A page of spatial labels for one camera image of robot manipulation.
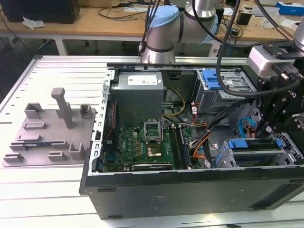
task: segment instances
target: yellow wire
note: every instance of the yellow wire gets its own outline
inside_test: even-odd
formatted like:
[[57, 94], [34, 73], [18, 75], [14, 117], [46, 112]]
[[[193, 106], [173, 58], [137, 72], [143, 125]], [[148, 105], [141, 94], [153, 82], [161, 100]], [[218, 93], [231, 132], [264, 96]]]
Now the yellow wire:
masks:
[[179, 115], [179, 114], [181, 114], [185, 110], [185, 108], [186, 108], [186, 102], [185, 102], [184, 98], [182, 98], [182, 96], [180, 95], [179, 92], [177, 92], [172, 87], [168, 87], [168, 88], [171, 89], [171, 90], [173, 90], [182, 99], [182, 109], [178, 113], [164, 114], [164, 115], [161, 115], [161, 116], [176, 116], [176, 115]]

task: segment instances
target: blue plastic latch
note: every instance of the blue plastic latch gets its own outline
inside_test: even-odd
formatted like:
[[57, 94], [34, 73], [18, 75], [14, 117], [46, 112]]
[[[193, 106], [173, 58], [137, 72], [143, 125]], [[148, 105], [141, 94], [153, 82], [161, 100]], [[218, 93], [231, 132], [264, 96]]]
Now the blue plastic latch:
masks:
[[221, 89], [215, 70], [202, 70], [202, 74], [208, 89]]
[[160, 26], [164, 26], [174, 19], [176, 19], [179, 15], [180, 11], [175, 6], [159, 6], [154, 15], [153, 21], [151, 22], [150, 27], [156, 28]]
[[232, 143], [232, 141], [228, 141], [228, 146], [229, 146], [230, 149], [234, 148], [234, 144]]
[[281, 139], [275, 139], [275, 142], [279, 146], [280, 149], [283, 148], [284, 144], [283, 144], [283, 141]]
[[234, 145], [234, 149], [248, 148], [245, 139], [230, 139], [230, 142]]

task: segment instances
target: red wire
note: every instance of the red wire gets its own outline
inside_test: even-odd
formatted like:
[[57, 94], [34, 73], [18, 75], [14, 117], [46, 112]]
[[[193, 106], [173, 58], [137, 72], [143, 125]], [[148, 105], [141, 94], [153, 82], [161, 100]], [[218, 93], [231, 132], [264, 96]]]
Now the red wire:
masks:
[[111, 130], [110, 130], [109, 134], [107, 135], [107, 137], [105, 138], [104, 142], [106, 142], [106, 140], [109, 138], [110, 134], [112, 133], [113, 126], [114, 126], [114, 102], [112, 103], [112, 126], [111, 126]]

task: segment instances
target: black computer case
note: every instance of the black computer case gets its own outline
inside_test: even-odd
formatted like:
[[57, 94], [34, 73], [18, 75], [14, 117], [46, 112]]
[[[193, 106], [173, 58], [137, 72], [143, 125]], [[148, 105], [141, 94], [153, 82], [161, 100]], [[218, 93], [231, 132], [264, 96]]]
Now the black computer case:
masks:
[[73, 24], [79, 15], [78, 0], [0, 0], [10, 22], [30, 20]]

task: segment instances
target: paper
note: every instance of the paper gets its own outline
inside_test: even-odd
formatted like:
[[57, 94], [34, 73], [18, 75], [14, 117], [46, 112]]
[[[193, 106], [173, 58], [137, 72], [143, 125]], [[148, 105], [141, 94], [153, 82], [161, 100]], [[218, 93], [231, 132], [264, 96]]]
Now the paper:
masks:
[[295, 20], [290, 20], [290, 19], [284, 19], [280, 25], [285, 26], [285, 27], [289, 27], [289, 28], [293, 28], [293, 25], [295, 25], [297, 22], [299, 21], [295, 21]]
[[30, 20], [30, 19], [25, 18], [24, 16], [23, 16], [22, 24], [24, 24], [26, 27], [28, 27], [30, 29], [45, 27], [45, 24], [44, 24], [43, 21], [41, 21], [41, 20]]
[[156, 75], [130, 75], [128, 76], [128, 85], [153, 86], [153, 85], [157, 85], [157, 78]]
[[147, 7], [125, 7], [125, 12], [147, 12]]
[[228, 16], [231, 15], [233, 13], [232, 8], [224, 8], [224, 15]]
[[[268, 14], [279, 14], [279, 10], [280, 10], [280, 8], [276, 8], [276, 7], [264, 7], [264, 9]], [[264, 14], [258, 7], [253, 7], [252, 13], [253, 16], [255, 17], [264, 17]]]

